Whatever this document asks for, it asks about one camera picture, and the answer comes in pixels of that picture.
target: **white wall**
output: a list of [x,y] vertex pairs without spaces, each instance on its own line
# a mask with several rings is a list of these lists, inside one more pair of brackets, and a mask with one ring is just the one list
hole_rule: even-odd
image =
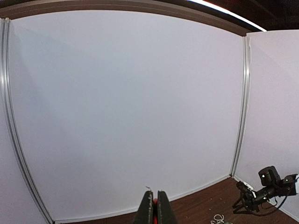
[[[236,175],[261,188],[258,171],[299,173],[299,30],[249,34],[250,97]],[[283,208],[299,220],[299,199]]]
[[14,156],[0,100],[0,223],[44,224]]
[[55,220],[137,208],[228,175],[242,38],[162,15],[79,11],[12,22],[16,123]]

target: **cable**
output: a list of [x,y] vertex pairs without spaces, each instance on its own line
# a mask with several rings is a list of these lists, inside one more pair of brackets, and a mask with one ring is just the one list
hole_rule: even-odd
[[285,196],[285,198],[284,198],[284,200],[282,201],[282,203],[281,203],[275,210],[273,210],[273,211],[271,211],[271,212],[268,212],[268,213],[265,213],[265,214],[256,214],[256,213],[252,212],[252,211],[245,205],[244,198],[242,197],[242,196],[243,196],[243,193],[242,193],[242,192],[241,192],[241,195],[240,195],[240,196],[241,196],[241,202],[242,202],[244,208],[245,208],[248,212],[250,212],[250,214],[252,214],[252,215],[254,215],[254,216],[259,216],[259,217],[268,216],[268,215],[271,215],[271,214],[273,214],[274,212],[278,211],[278,210],[281,208],[281,206],[285,203],[286,199],[288,198],[289,194],[291,193],[292,189],[293,189],[293,185],[291,186],[289,192],[288,192],[287,195]]

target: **wall panel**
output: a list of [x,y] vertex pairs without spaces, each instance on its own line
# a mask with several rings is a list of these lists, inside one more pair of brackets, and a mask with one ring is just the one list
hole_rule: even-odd
[[180,197],[229,174],[242,38],[155,14],[73,11],[14,20],[10,75],[29,168],[55,220]]

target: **ceiling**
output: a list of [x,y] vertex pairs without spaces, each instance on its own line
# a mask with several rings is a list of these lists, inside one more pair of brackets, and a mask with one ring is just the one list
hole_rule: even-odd
[[[2,0],[0,8],[31,0]],[[159,0],[214,14],[252,31],[258,31],[223,13],[186,0]],[[207,0],[240,15],[266,30],[299,29],[299,0]]]

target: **camera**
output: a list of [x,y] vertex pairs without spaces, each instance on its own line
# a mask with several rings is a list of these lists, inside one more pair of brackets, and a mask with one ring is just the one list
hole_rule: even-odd
[[[264,186],[264,188],[259,191],[254,191],[253,188],[245,182],[240,181],[237,183],[237,188],[240,190],[240,198],[233,205],[234,214],[252,214],[256,216],[272,214],[283,205],[288,196],[294,196],[299,191],[299,185],[297,183],[299,178],[298,174],[288,175],[284,179],[281,179],[274,166],[266,167],[258,172],[258,174]],[[275,210],[266,214],[257,214],[260,211],[259,205],[277,196],[285,196],[285,199]]]

